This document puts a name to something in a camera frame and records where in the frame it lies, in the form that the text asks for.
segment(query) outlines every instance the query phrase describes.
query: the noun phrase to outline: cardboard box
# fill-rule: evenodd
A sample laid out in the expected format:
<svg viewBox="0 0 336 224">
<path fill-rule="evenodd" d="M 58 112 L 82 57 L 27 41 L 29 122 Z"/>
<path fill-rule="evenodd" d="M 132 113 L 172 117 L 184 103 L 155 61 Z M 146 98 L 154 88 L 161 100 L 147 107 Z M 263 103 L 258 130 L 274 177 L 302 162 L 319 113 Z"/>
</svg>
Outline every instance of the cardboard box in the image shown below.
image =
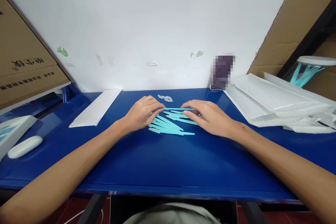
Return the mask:
<svg viewBox="0 0 336 224">
<path fill-rule="evenodd" d="M 0 31 L 0 110 L 69 82 L 8 0 L 0 0 Z"/>
<path fill-rule="evenodd" d="M 331 0 L 284 0 L 249 71 L 263 77 L 263 71 L 277 75 L 294 50 L 318 20 Z M 330 37 L 316 51 L 316 56 L 335 57 L 336 39 Z M 335 68 L 314 77 L 304 88 L 336 100 Z"/>
</svg>

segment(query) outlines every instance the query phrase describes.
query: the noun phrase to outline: white mouse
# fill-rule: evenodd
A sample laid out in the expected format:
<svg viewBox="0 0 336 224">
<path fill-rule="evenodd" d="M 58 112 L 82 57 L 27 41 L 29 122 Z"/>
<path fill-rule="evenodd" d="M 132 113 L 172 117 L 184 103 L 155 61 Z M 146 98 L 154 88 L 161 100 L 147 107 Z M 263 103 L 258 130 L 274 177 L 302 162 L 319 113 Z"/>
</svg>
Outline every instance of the white mouse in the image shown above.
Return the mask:
<svg viewBox="0 0 336 224">
<path fill-rule="evenodd" d="M 10 149 L 7 153 L 8 157 L 11 159 L 19 158 L 39 146 L 42 140 L 40 136 L 32 136 Z"/>
</svg>

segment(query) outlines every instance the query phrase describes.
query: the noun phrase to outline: finger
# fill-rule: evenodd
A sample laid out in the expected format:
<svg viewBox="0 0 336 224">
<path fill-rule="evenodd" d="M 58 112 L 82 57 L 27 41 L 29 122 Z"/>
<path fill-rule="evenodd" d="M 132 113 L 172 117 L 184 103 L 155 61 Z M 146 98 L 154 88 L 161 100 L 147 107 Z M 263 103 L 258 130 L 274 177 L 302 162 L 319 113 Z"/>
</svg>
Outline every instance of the finger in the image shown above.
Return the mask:
<svg viewBox="0 0 336 224">
<path fill-rule="evenodd" d="M 148 119 L 147 119 L 147 125 L 150 124 L 150 123 L 152 123 L 153 120 L 154 120 L 154 118 L 155 118 L 160 112 L 162 112 L 162 111 L 163 111 L 162 108 L 159 108 L 159 109 L 155 110 L 155 111 L 148 117 Z"/>
<path fill-rule="evenodd" d="M 156 100 L 153 96 L 146 96 L 145 98 L 145 100 L 152 100 L 152 99 Z"/>
<path fill-rule="evenodd" d="M 159 103 L 158 101 L 155 102 L 154 104 L 148 105 L 146 106 L 146 109 L 148 111 L 148 113 L 152 112 L 155 109 L 161 109 L 164 108 L 165 106 L 162 103 Z"/>
<path fill-rule="evenodd" d="M 198 110 L 190 110 L 190 112 L 193 112 L 197 116 L 200 114 L 200 112 Z"/>
<path fill-rule="evenodd" d="M 193 109 L 197 109 L 198 111 L 201 108 L 201 105 L 204 103 L 204 101 L 201 100 L 191 100 L 191 101 L 187 101 L 186 103 L 183 103 L 183 105 L 181 106 L 181 108 L 193 108 Z"/>
<path fill-rule="evenodd" d="M 141 99 L 138 100 L 138 102 L 145 100 L 146 97 L 147 97 L 147 96 L 142 97 Z"/>
<path fill-rule="evenodd" d="M 205 120 L 197 115 L 195 115 L 194 113 L 192 113 L 189 110 L 185 110 L 183 111 L 183 114 L 187 117 L 189 117 L 191 120 L 193 120 L 195 123 L 197 123 L 199 126 L 201 126 Z"/>
<path fill-rule="evenodd" d="M 144 100 L 144 101 L 143 101 L 143 104 L 144 104 L 145 106 L 148 106 L 148 105 L 154 104 L 154 103 L 156 103 L 156 102 L 158 102 L 158 100 L 156 100 L 155 98 L 153 98 L 153 99 L 150 99 L 150 100 Z"/>
</svg>

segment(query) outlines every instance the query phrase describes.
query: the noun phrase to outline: floor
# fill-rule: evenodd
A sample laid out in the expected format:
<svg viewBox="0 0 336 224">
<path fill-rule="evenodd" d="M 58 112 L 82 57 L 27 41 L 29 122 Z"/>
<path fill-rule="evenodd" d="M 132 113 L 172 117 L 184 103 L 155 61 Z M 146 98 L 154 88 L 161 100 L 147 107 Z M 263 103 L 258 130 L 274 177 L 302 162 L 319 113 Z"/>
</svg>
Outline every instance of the floor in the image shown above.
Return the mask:
<svg viewBox="0 0 336 224">
<path fill-rule="evenodd" d="M 64 224 L 73 216 L 83 211 L 89 199 L 71 198 L 64 202 L 52 215 L 46 219 L 43 224 Z M 106 198 L 103 206 L 104 219 L 102 214 L 99 215 L 96 224 L 110 223 L 110 197 Z M 322 224 L 322 222 L 312 213 L 309 212 L 265 212 L 269 224 Z M 72 219 L 68 224 L 76 224 L 81 215 Z M 248 224 L 242 207 L 238 206 L 239 224 Z"/>
<path fill-rule="evenodd" d="M 66 202 L 64 202 L 52 215 L 48 217 L 42 224 L 64 224 L 72 217 L 74 217 L 79 212 L 83 211 L 87 204 L 89 203 L 89 199 L 83 198 L 70 198 Z M 102 213 L 96 221 L 96 224 L 109 224 L 110 223 L 110 197 L 106 198 L 105 204 L 103 205 L 103 213 L 104 219 L 102 222 Z M 76 224 L 81 215 L 78 215 L 74 219 L 72 219 L 67 224 Z"/>
</svg>

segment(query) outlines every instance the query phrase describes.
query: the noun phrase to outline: wrist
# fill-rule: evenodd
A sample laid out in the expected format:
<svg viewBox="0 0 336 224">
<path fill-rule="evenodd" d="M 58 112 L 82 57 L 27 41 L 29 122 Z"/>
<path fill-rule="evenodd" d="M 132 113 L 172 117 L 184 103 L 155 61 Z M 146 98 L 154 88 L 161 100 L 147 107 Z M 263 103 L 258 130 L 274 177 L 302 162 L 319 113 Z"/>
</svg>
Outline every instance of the wrist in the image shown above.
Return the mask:
<svg viewBox="0 0 336 224">
<path fill-rule="evenodd" d="M 230 135 L 229 138 L 235 142 L 242 143 L 250 134 L 250 131 L 253 131 L 250 127 L 245 125 L 244 123 L 233 121 L 234 124 L 230 127 Z"/>
<path fill-rule="evenodd" d="M 115 121 L 108 129 L 110 134 L 117 135 L 119 138 L 126 136 L 132 131 L 127 127 L 123 118 Z"/>
</svg>

